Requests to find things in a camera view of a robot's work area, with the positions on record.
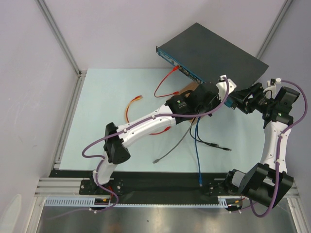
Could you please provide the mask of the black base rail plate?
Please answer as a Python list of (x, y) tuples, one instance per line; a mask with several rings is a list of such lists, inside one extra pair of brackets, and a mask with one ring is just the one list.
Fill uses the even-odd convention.
[(130, 199), (131, 197), (159, 198), (164, 196), (170, 200), (179, 198), (193, 200), (194, 198), (202, 199), (204, 196), (238, 195), (234, 189), (226, 187), (226, 173), (203, 173), (203, 185), (200, 186), (197, 173), (115, 171), (110, 181), (102, 187), (96, 185), (90, 170), (74, 171), (74, 174), (83, 178), (80, 182), (80, 195), (107, 195), (115, 201), (119, 201), (120, 197)]

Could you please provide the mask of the wooden base board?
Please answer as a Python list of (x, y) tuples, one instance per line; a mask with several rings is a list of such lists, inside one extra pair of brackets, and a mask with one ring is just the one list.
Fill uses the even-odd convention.
[[(191, 82), (190, 84), (186, 85), (185, 87), (183, 87), (181, 90), (178, 91), (179, 95), (182, 95), (186, 98), (189, 97), (189, 95), (199, 86), (198, 83), (196, 82)], [(195, 123), (197, 123), (197, 118), (193, 118), (191, 120), (189, 120), (189, 123), (191, 125), (194, 125)]]

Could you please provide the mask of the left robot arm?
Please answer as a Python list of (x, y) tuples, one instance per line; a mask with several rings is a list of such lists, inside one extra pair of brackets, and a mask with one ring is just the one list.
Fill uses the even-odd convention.
[(193, 91), (184, 92), (168, 99), (154, 112), (125, 125), (107, 124), (105, 128), (104, 156), (93, 171), (90, 189), (102, 194), (117, 165), (130, 159), (128, 148), (139, 139), (174, 127), (184, 121), (193, 121), (211, 115), (224, 103), (228, 96), (228, 85), (203, 83)]

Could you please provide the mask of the aluminium frame profile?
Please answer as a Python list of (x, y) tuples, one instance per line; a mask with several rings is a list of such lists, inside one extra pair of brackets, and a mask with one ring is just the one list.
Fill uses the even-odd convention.
[(47, 176), (39, 179), (35, 191), (36, 197), (74, 197), (79, 195), (80, 182), (83, 178), (77, 177), (74, 171), (62, 171), (59, 167), (86, 74), (87, 71), (83, 70), (77, 76), (61, 134), (52, 157), (51, 171)]

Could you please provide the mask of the black network switch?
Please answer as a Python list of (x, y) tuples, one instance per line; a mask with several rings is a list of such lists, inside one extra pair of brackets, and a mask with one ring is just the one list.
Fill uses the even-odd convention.
[(199, 23), (157, 47), (156, 52), (191, 82), (216, 84), (226, 75), (237, 85), (234, 91), (250, 88), (269, 67)]

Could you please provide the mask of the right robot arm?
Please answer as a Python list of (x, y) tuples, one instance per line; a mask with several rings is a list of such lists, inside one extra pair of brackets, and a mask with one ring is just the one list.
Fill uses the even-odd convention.
[(260, 162), (247, 173), (236, 169), (228, 172), (224, 182), (227, 194), (245, 196), (266, 207), (276, 206), (294, 183), (287, 174), (285, 158), (290, 126), (294, 124), (290, 111), (300, 96), (289, 87), (281, 87), (275, 98), (266, 97), (268, 91), (257, 83), (229, 95), (231, 108), (246, 114), (255, 110), (262, 113), (265, 140)]

